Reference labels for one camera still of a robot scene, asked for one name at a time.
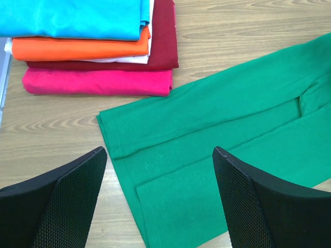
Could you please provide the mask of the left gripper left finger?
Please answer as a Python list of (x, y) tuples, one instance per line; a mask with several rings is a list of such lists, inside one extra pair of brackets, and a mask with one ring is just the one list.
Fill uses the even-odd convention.
[(107, 163), (100, 146), (1, 189), (1, 247), (85, 247)]

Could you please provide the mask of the green t shirt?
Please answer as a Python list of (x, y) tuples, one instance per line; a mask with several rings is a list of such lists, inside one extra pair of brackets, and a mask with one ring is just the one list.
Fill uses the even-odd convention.
[(330, 178), (330, 34), (97, 116), (147, 247), (227, 231), (212, 153), (306, 187)]

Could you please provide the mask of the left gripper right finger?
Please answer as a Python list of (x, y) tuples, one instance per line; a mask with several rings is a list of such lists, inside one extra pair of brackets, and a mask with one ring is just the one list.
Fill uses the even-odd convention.
[(221, 147), (213, 165), (233, 247), (330, 247), (330, 193), (297, 185)]

